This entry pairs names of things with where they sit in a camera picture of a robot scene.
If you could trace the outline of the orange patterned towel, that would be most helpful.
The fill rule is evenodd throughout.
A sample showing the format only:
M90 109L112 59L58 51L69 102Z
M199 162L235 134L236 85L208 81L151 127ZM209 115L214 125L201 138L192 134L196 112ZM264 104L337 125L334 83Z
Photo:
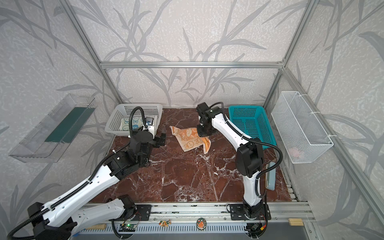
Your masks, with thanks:
M203 146L204 154L207 154L211 148L211 141L208 137L200 137L197 128L179 129L170 126L172 135L175 136L184 152L188 152L200 146Z

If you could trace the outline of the bear print towel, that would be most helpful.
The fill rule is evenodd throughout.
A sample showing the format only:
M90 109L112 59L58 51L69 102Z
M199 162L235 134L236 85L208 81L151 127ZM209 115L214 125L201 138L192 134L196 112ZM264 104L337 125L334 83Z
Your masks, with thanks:
M133 119L132 119L133 130L138 129L139 127L141 127L143 125L144 125L144 122L143 122L142 117L133 117ZM120 130L121 131L129 131L129 118L123 118L121 120Z

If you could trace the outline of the teal perforated plastic basket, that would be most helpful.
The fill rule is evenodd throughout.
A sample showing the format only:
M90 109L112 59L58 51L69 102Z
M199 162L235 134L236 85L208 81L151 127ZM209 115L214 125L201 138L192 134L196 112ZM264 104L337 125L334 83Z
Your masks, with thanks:
M247 138L276 146L276 139L265 109L260 106L230 106L230 121Z

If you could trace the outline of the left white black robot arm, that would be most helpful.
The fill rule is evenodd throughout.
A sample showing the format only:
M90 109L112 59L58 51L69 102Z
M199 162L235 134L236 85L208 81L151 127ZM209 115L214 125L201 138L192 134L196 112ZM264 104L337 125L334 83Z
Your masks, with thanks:
M136 131L125 146L105 157L94 172L67 193L45 204L28 208L35 240L68 240L79 231L107 220L128 220L137 207L127 195L84 210L82 207L99 193L149 165L153 148L165 145L166 133L155 137Z

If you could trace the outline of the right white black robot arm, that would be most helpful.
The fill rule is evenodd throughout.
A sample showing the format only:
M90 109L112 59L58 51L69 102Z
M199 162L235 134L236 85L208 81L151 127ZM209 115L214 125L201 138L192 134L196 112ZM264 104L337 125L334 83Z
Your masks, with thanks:
M237 128L225 115L221 107L201 103L196 107L199 115L198 135L207 137L220 132L236 150L236 168L243 176L243 211L250 219L269 219L265 196L261 193L259 173L264 164L264 151L261 144L249 140L249 136Z

